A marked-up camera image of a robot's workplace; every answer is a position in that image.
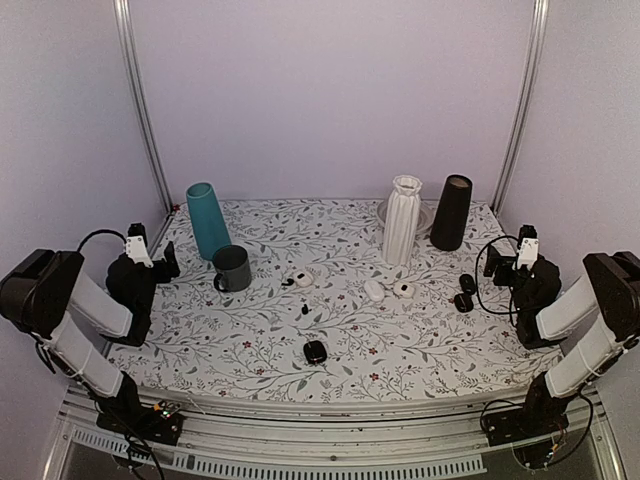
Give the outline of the black glossy charging case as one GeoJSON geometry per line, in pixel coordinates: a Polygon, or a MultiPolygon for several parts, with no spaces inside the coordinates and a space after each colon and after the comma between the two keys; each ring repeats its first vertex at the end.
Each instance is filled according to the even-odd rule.
{"type": "Polygon", "coordinates": [[[319,340],[311,340],[304,344],[303,354],[309,365],[322,364],[327,360],[327,351],[324,344],[319,340]]]}

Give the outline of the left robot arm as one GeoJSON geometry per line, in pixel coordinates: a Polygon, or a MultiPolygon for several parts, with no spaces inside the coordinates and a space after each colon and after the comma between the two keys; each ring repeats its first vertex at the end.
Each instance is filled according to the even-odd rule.
{"type": "Polygon", "coordinates": [[[84,270],[79,251],[37,249],[1,281],[1,316],[45,347],[99,397],[118,396],[128,380],[96,349],[75,322],[84,318],[108,341],[144,344],[151,327],[156,287],[180,275],[175,248],[147,256],[142,237],[126,241],[101,288],[84,270]]]}

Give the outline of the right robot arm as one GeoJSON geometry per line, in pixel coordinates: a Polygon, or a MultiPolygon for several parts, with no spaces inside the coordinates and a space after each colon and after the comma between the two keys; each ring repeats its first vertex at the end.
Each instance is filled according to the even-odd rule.
{"type": "Polygon", "coordinates": [[[520,343],[527,349],[557,345],[579,324],[595,320],[568,354],[531,383],[517,427],[537,436],[564,414],[566,405],[589,382],[602,376],[639,342],[639,258],[629,251],[590,253],[585,273],[561,290],[559,267],[545,259],[539,241],[526,238],[504,257],[490,248],[483,275],[511,290],[520,343]]]}

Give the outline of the black earbud case rear right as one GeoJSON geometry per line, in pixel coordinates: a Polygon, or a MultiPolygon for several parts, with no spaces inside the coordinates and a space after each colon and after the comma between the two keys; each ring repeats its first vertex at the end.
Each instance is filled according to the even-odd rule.
{"type": "Polygon", "coordinates": [[[474,295],[477,291],[476,282],[470,274],[462,274],[459,277],[459,284],[465,294],[474,295]]]}

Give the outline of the black open earbud case right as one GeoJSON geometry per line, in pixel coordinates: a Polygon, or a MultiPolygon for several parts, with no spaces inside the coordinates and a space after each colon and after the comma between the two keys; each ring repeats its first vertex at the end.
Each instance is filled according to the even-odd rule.
{"type": "Polygon", "coordinates": [[[474,309],[472,296],[466,292],[454,296],[454,306],[461,313],[468,313],[474,309]]]}

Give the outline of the open white earbud case right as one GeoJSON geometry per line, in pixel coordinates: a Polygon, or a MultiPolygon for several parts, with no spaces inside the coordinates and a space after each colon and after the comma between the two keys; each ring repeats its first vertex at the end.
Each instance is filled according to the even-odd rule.
{"type": "Polygon", "coordinates": [[[396,282],[393,286],[393,292],[401,298],[412,298],[415,293],[415,287],[409,283],[396,282]]]}

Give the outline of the open white earbud case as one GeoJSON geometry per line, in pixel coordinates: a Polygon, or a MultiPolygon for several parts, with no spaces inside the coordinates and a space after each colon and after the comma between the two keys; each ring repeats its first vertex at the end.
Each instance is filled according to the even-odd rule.
{"type": "Polygon", "coordinates": [[[396,282],[393,286],[393,292],[401,298],[412,298],[415,293],[415,287],[409,283],[396,282]]]}
{"type": "Polygon", "coordinates": [[[293,280],[299,287],[306,288],[313,284],[314,277],[307,270],[299,270],[293,275],[293,280]]]}

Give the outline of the closed white earbud case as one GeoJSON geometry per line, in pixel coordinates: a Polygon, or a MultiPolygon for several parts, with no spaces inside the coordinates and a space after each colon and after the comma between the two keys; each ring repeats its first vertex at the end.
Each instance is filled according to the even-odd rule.
{"type": "Polygon", "coordinates": [[[382,302],[385,298],[385,289],[375,280],[365,281],[364,291],[369,299],[374,303],[382,302]]]}

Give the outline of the dark grey mug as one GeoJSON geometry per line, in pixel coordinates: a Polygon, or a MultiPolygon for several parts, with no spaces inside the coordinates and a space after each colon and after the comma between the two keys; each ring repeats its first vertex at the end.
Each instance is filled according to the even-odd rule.
{"type": "Polygon", "coordinates": [[[229,245],[219,249],[213,257],[216,271],[214,288],[221,293],[247,289],[252,280],[248,252],[241,246],[229,245]]]}

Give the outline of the white round plate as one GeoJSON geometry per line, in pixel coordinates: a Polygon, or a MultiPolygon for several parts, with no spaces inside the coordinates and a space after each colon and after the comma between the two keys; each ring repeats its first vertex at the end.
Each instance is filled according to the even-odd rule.
{"type": "MultiPolygon", "coordinates": [[[[376,209],[378,223],[382,227],[385,226],[385,222],[386,222],[387,205],[388,205],[388,202],[386,200],[383,200],[382,202],[379,203],[376,209]]],[[[428,233],[432,228],[434,218],[435,218],[435,213],[433,212],[433,210],[425,202],[422,202],[420,205],[418,222],[416,225],[416,234],[422,235],[422,234],[428,233]]]]}

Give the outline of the white ribbed vase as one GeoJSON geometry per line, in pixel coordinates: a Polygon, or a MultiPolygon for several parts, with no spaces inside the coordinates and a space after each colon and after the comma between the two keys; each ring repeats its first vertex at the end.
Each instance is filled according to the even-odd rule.
{"type": "Polygon", "coordinates": [[[420,214],[422,182],[411,175],[393,179],[387,201],[382,258],[390,265],[408,262],[420,214]]]}

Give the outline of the floral patterned table mat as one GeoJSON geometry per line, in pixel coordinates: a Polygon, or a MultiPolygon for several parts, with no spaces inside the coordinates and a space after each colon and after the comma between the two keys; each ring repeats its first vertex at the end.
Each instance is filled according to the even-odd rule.
{"type": "Polygon", "coordinates": [[[528,350],[505,309],[509,292],[480,283],[472,311],[454,305],[464,274],[488,242],[509,243],[490,209],[473,203],[461,247],[420,235],[402,266],[381,257],[374,200],[222,203],[229,233],[246,249],[252,280],[238,293],[214,286],[186,209],[164,236],[180,276],[158,287],[139,347],[109,361],[141,386],[239,400],[362,403],[503,397],[526,389],[561,359],[528,350]]]}

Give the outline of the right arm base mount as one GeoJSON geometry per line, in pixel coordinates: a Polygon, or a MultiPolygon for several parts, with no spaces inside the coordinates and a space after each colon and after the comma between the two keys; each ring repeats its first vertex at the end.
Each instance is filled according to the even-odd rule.
{"type": "Polygon", "coordinates": [[[483,411],[480,428],[490,446],[519,442],[560,432],[568,427],[566,415],[568,403],[553,399],[550,405],[525,407],[514,405],[511,409],[483,411]]]}

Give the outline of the aluminium front rail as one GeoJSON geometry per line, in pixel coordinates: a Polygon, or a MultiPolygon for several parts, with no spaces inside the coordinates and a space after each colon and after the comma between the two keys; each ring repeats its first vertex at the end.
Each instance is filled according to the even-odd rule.
{"type": "Polygon", "coordinates": [[[176,446],[141,463],[148,479],[624,479],[606,411],[594,389],[569,406],[555,462],[521,464],[522,443],[491,445],[480,421],[521,403],[522,390],[379,403],[224,399],[144,388],[145,403],[179,403],[176,446]]]}

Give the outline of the left aluminium frame post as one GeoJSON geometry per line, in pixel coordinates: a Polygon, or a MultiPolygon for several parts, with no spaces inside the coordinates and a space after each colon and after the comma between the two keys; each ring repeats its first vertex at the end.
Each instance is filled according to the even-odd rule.
{"type": "Polygon", "coordinates": [[[151,169],[152,179],[164,210],[171,213],[173,211],[173,201],[161,163],[144,92],[143,79],[135,44],[130,2],[126,0],[114,0],[113,7],[125,71],[142,142],[151,169]]]}

